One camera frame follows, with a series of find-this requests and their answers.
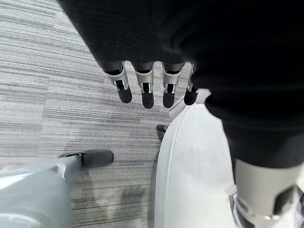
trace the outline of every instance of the gray carpet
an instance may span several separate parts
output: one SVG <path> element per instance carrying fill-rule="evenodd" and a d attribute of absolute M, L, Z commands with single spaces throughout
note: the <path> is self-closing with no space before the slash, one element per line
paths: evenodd
<path fill-rule="evenodd" d="M 153 227 L 156 125 L 169 123 L 160 63 L 150 110 L 126 63 L 133 100 L 123 104 L 54 0 L 4 0 L 0 18 L 0 167 L 110 149 L 111 166 L 82 172 L 76 181 L 73 225 Z M 176 99 L 189 70 L 188 64 Z"/>

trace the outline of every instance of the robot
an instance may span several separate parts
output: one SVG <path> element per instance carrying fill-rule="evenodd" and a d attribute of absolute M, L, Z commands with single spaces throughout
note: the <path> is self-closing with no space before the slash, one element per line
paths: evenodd
<path fill-rule="evenodd" d="M 124 103 L 132 100 L 124 61 L 134 66 L 145 108 L 154 103 L 155 61 L 163 63 L 167 108 L 174 103 L 184 62 L 192 62 L 184 100 L 194 103 L 199 88 L 211 92 L 205 106 L 222 121 L 242 225 L 271 227 L 288 211 L 304 162 L 299 2 L 59 3 Z"/>

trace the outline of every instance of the black fabric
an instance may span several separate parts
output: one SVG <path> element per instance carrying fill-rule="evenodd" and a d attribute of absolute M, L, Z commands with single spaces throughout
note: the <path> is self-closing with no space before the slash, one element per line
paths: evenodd
<path fill-rule="evenodd" d="M 132 93 L 130 87 L 127 90 L 121 89 L 118 91 L 119 98 L 124 103 L 130 103 L 132 101 Z"/>
<path fill-rule="evenodd" d="M 162 104 L 163 106 L 165 106 L 166 108 L 171 108 L 174 104 L 174 98 L 175 98 L 175 94 L 173 94 L 172 92 L 163 93 L 162 96 Z"/>
<path fill-rule="evenodd" d="M 142 94 L 142 104 L 145 108 L 150 109 L 154 105 L 154 96 L 153 93 L 145 92 Z"/>
<path fill-rule="evenodd" d="M 237 158 L 266 167 L 304 161 L 301 1 L 59 2 L 101 67 L 195 63 L 193 85 L 211 91 L 206 107 Z"/>
<path fill-rule="evenodd" d="M 189 92 L 188 89 L 186 89 L 184 102 L 186 105 L 193 105 L 197 97 L 198 97 L 198 93 L 196 93 L 195 91 Z"/>

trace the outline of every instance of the black fingertip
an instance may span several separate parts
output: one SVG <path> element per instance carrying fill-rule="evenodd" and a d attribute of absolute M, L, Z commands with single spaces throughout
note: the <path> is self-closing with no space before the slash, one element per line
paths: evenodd
<path fill-rule="evenodd" d="M 174 97 L 175 94 L 173 93 L 163 93 L 163 97 L 162 97 L 162 103 L 163 106 L 165 106 L 166 108 L 171 108 L 174 104 Z"/>
<path fill-rule="evenodd" d="M 142 104 L 146 109 L 152 108 L 154 105 L 154 96 L 153 93 L 144 93 L 142 94 Z"/>
<path fill-rule="evenodd" d="M 119 98 L 124 103 L 130 103 L 132 101 L 132 93 L 130 87 L 127 90 L 121 89 L 118 91 Z"/>
<path fill-rule="evenodd" d="M 193 105 L 197 97 L 198 93 L 196 93 L 195 91 L 189 92 L 188 89 L 186 89 L 186 93 L 184 96 L 185 105 Z"/>

